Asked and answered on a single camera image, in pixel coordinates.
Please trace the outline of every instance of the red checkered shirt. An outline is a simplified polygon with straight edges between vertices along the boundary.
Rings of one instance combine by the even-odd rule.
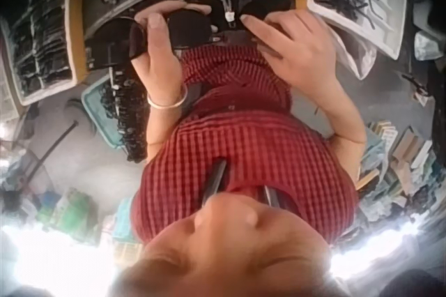
[[[353,221],[355,188],[324,138],[289,114],[287,85],[254,48],[206,46],[182,62],[186,84],[212,89],[146,166],[132,203],[136,235],[147,243],[199,210],[213,163],[223,157],[225,191],[282,191],[333,242]]]

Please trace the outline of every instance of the bangle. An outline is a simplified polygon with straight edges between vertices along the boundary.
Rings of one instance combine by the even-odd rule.
[[[175,109],[176,107],[179,107],[180,105],[182,105],[184,103],[184,101],[186,100],[186,98],[187,98],[187,87],[186,87],[186,85],[183,84],[181,88],[182,88],[181,90],[183,91],[183,97],[177,103],[175,103],[173,105],[164,106],[164,105],[156,104],[155,102],[153,102],[151,100],[151,97],[149,96],[148,93],[147,93],[147,103],[151,107],[154,107],[155,109],[158,109],[158,110]]]

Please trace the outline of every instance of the hand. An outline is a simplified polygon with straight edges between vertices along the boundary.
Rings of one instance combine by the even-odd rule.
[[[258,47],[275,74],[316,104],[339,86],[335,47],[322,20],[306,10],[271,13],[264,22],[249,15],[241,20],[274,51]]]
[[[210,6],[184,1],[163,1],[137,13],[134,19],[147,27],[148,51],[132,60],[140,80],[151,100],[162,106],[173,105],[180,99],[184,82],[180,61],[172,52],[169,29],[162,15],[179,9],[197,10],[209,14]]]

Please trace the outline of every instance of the floor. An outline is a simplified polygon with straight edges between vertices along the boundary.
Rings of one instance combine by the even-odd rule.
[[[93,73],[86,84],[105,75]],[[365,123],[391,120],[397,130],[403,132],[412,126],[424,138],[430,138],[434,102],[422,107],[413,100],[410,84],[394,73],[373,70],[359,81],[355,76],[338,68],[338,78],[346,92],[359,107]],[[35,120],[35,135],[29,148],[38,156],[54,143],[72,123],[72,116],[64,111],[66,101],[80,98],[87,85],[81,85],[64,93],[51,96],[40,103],[40,116]],[[316,106],[298,93],[293,93],[292,113],[318,130],[330,135],[327,119]],[[33,184],[37,191],[54,188],[62,193],[69,187],[91,195],[102,214],[113,213],[120,200],[131,197],[138,189],[144,164],[126,161],[121,150],[114,150],[105,143],[99,133],[92,133],[88,122],[81,121],[45,161]]]

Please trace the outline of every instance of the teal basket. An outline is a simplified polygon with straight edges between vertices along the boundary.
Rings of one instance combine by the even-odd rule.
[[[113,230],[113,239],[126,242],[135,243],[136,238],[132,232],[132,222],[130,220],[130,211],[132,210],[133,197],[125,198],[119,203],[118,211],[116,212],[116,222]]]
[[[123,147],[122,135],[118,132],[118,121],[107,117],[105,108],[100,102],[100,90],[102,85],[108,82],[110,78],[104,76],[99,81],[92,84],[82,93],[82,104],[85,110],[93,120],[99,130],[99,133],[113,149]]]

